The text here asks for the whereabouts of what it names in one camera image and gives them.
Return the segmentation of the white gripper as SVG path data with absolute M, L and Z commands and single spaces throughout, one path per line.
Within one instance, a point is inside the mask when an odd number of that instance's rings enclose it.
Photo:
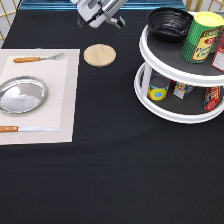
M 77 0 L 77 23 L 79 27 L 89 25 L 98 28 L 103 22 L 122 28 L 125 20 L 122 17 L 114 18 L 117 11 L 128 0 Z

